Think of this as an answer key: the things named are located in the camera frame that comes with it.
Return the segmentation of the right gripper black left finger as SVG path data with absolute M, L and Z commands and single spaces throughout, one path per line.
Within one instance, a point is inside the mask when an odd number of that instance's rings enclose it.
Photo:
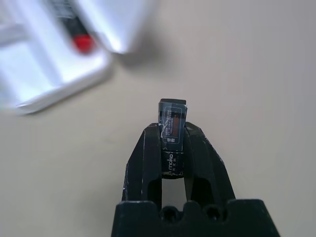
M 147 126 L 125 168 L 122 201 L 162 202 L 161 144 L 157 123 Z

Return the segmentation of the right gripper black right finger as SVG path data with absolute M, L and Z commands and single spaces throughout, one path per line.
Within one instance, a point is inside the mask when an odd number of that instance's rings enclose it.
M 184 130 L 184 182 L 187 200 L 228 202 L 235 199 L 223 160 L 198 126 Z

